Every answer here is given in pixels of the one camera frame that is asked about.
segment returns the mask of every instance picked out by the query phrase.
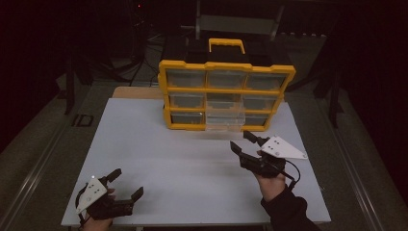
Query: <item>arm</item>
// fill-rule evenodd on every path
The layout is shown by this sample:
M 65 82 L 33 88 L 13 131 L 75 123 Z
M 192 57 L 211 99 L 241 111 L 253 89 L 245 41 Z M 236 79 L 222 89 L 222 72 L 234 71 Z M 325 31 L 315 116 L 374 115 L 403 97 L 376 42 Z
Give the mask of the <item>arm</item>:
M 264 178 L 255 175 L 260 185 L 263 199 L 261 205 L 270 216 L 275 231 L 314 231 L 319 228 L 306 217 L 307 202 L 296 197 L 285 184 L 285 176 Z

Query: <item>cable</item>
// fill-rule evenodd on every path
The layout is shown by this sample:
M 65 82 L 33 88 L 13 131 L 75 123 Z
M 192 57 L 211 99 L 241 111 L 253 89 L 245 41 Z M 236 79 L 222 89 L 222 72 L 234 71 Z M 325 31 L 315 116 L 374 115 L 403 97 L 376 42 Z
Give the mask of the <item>cable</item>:
M 294 163 L 292 163 L 292 162 L 290 162 L 290 161 L 288 161 L 288 160 L 286 160 L 286 162 L 289 163 L 289 164 L 291 164 L 294 168 L 296 168 L 297 174 L 299 175 L 299 177 L 298 177 L 297 180 L 296 180 L 296 183 L 299 182 L 299 180 L 300 180 L 300 170 L 299 170 L 299 168 L 297 168 L 297 166 L 296 166 Z
M 159 50 L 159 49 L 156 49 L 156 48 L 153 48 L 153 47 L 150 47 L 150 46 L 146 46 L 146 48 L 150 49 L 150 50 L 157 51 L 157 52 L 163 52 L 163 50 Z
M 125 72 L 125 73 L 120 73 L 120 75 L 121 75 L 121 76 L 127 75 L 127 74 L 129 74 L 129 73 L 135 71 L 137 68 L 138 68 L 138 67 L 135 65 L 135 68 L 132 68 L 131 70 L 129 70 L 129 71 Z
M 149 45 L 157 45 L 157 46 L 163 46 L 164 43 L 163 42 L 158 42 L 158 41 L 147 41 L 146 42 Z
M 79 205 L 79 199 L 81 198 L 81 195 L 84 193 L 84 191 L 87 189 L 88 183 L 81 189 L 78 191 L 78 195 L 75 198 L 75 208 L 78 208 Z M 81 228 L 84 227 L 84 224 L 89 220 L 89 218 L 84 219 L 84 216 L 82 216 L 82 214 L 78 214 L 79 220 L 80 220 L 80 226 L 78 228 L 78 230 L 80 230 Z
M 133 81 L 135 81 L 136 75 L 138 74 L 138 72 L 140 71 L 141 66 L 143 65 L 143 62 L 140 62 L 138 69 L 135 71 L 135 73 L 133 74 L 130 82 L 129 82 L 129 87 L 132 87 Z
M 158 70 L 155 66 L 153 66 L 152 64 L 150 64 L 150 63 L 147 61 L 147 59 L 144 59 L 144 63 L 145 63 L 147 66 L 149 66 L 154 72 L 156 72 L 156 74 L 159 74 L 159 70 Z
M 159 35 L 154 36 L 154 37 L 152 37 L 152 38 L 148 38 L 147 41 L 155 42 L 155 41 L 153 41 L 153 39 L 155 39 L 155 38 L 157 38 L 157 37 L 160 37 L 160 36 L 162 36 L 162 35 L 163 35 L 163 34 L 159 34 Z
M 192 32 L 194 32 L 195 29 L 189 30 L 188 32 L 186 32 L 185 34 L 181 35 L 180 37 L 185 37 L 188 36 L 189 34 L 191 34 Z
M 149 85 L 150 88 L 151 88 L 152 85 L 153 85 L 153 79 L 154 79 L 155 77 L 157 77 L 157 75 L 153 75 L 153 76 L 150 78 L 150 85 Z

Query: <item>yellow handle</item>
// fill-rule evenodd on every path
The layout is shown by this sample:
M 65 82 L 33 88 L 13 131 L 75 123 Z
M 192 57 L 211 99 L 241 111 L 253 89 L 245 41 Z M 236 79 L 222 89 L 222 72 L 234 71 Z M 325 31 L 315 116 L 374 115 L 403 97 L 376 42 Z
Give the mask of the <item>yellow handle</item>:
M 210 52 L 212 45 L 230 45 L 230 46 L 239 46 L 241 48 L 241 52 L 245 54 L 245 50 L 243 49 L 243 43 L 240 39 L 226 39 L 226 38 L 210 38 L 208 40 Z

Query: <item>black sleeve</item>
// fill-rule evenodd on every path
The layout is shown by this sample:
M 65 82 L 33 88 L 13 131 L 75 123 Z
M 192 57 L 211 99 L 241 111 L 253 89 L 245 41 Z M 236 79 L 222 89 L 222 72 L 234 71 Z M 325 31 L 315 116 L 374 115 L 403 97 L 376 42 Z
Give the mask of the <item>black sleeve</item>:
M 270 216 L 274 231 L 320 230 L 306 217 L 306 200 L 294 196 L 288 187 L 270 202 L 262 199 L 261 204 Z

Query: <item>yellow storage organizer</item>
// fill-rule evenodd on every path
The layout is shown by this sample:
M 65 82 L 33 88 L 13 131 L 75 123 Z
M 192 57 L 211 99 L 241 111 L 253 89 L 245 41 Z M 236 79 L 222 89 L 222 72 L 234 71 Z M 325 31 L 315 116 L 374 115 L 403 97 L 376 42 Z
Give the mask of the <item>yellow storage organizer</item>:
M 265 131 L 295 69 L 273 42 L 168 38 L 159 64 L 169 129 Z

